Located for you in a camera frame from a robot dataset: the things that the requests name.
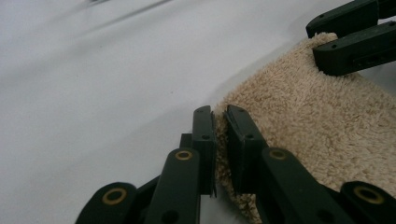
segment brass screw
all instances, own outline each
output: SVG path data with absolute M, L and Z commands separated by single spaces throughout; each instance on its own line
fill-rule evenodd
M 111 194 L 119 193 L 120 196 L 117 195 L 115 199 L 110 197 Z M 126 190 L 122 188 L 114 188 L 106 192 L 106 194 L 102 197 L 102 202 L 108 205 L 115 205 L 122 202 L 126 198 Z

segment terry cloth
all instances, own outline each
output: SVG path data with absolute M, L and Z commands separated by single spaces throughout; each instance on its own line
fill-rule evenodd
M 396 99 L 358 73 L 324 75 L 312 48 L 334 34 L 306 39 L 229 92 L 215 108 L 217 179 L 251 223 L 262 223 L 254 195 L 235 195 L 226 153 L 227 105 L 241 106 L 270 147 L 292 152 L 320 183 L 374 184 L 396 196 Z

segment black plastic part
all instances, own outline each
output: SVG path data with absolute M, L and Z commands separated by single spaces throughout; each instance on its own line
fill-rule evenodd
M 169 153 L 154 191 L 145 224 L 199 222 L 200 155 L 191 148 Z
M 76 224 L 136 223 L 136 188 L 113 183 L 97 190 L 78 216 Z
M 308 37 L 319 33 L 336 33 L 338 37 L 349 35 L 378 24 L 376 0 L 352 1 L 323 13 L 306 25 Z
M 355 223 L 287 150 L 264 149 L 260 171 L 256 202 L 263 222 Z
M 179 147 L 192 147 L 192 133 L 183 133 Z
M 152 200 L 155 189 L 157 188 L 159 176 L 150 180 L 148 183 L 137 189 L 137 197 L 135 199 L 137 224 L 143 224 L 146 219 L 147 211 Z
M 268 145 L 245 109 L 228 105 L 224 116 L 228 122 L 227 153 L 233 189 L 237 193 L 256 193 L 258 161 Z
M 201 194 L 216 195 L 216 135 L 215 119 L 210 105 L 194 111 L 192 122 L 192 148 L 200 153 Z
M 344 207 L 358 223 L 396 223 L 396 200 L 384 190 L 364 182 L 341 187 Z
M 313 49 L 318 69 L 342 76 L 396 60 L 396 22 L 359 31 Z
M 386 19 L 396 16 L 396 1 L 395 0 L 377 0 L 379 6 L 379 19 Z

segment white table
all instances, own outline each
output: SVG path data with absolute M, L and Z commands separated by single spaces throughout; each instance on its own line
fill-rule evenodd
M 345 2 L 2 1 L 0 223 L 74 223 L 102 186 L 159 175 L 195 108 Z M 363 74 L 395 93 L 395 71 Z M 246 223 L 219 191 L 201 223 Z

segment white surface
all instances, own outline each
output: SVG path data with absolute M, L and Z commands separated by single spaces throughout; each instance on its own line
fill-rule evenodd
M 102 186 L 161 173 L 192 111 L 347 1 L 0 2 L 0 223 L 74 223 Z M 395 64 L 364 71 L 395 92 Z M 246 223 L 221 192 L 201 223 Z

